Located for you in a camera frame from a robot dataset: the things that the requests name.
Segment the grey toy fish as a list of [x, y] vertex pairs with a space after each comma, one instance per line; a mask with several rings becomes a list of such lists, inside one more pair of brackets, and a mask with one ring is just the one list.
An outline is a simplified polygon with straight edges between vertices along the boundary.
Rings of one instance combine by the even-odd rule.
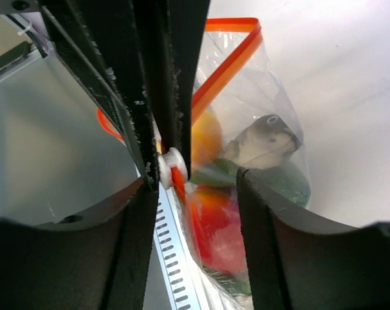
[[220, 158], [236, 166], [270, 169], [289, 161], [302, 146], [297, 135], [276, 114], [267, 114], [230, 140]]

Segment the clear orange zip top bag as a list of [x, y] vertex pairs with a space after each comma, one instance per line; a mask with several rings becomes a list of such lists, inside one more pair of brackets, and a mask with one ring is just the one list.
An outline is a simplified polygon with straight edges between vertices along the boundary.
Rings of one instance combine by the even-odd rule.
[[173, 309], [252, 309], [239, 168], [300, 207], [311, 197], [303, 132], [253, 17], [210, 18], [192, 97], [191, 172], [163, 179], [155, 244]]

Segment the red chili pepper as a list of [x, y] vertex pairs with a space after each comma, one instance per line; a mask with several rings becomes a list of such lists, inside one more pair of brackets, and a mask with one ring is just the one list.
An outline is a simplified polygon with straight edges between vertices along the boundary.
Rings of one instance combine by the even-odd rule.
[[188, 200], [193, 239], [203, 265], [227, 274], [247, 272], [235, 189], [199, 185]]

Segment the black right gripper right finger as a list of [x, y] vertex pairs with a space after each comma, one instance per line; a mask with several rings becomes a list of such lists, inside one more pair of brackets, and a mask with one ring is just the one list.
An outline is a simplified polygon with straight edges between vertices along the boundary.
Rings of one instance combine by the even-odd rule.
[[255, 309], [390, 309], [390, 222], [324, 218], [256, 169], [240, 168], [236, 185]]

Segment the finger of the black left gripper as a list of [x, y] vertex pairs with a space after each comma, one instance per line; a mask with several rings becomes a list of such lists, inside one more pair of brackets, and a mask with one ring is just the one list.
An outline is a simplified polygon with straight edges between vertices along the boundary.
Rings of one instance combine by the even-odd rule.
[[147, 187], [159, 169], [131, 1], [40, 1], [59, 60], [122, 138]]
[[165, 149], [191, 170], [192, 91], [209, 1], [132, 1], [150, 110]]

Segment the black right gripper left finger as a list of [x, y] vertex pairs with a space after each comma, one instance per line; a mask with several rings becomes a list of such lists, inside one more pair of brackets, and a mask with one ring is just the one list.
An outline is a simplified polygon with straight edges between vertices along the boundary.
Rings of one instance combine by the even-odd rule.
[[142, 179], [94, 206], [103, 222], [0, 218], [0, 309], [142, 309], [158, 187]]

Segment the yellow orange bell pepper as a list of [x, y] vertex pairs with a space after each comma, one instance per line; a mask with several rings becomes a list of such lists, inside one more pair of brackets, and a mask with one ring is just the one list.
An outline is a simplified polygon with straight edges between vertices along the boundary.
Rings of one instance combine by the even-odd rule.
[[217, 117], [208, 110], [191, 128], [191, 162], [193, 165], [212, 163], [222, 149], [222, 129]]

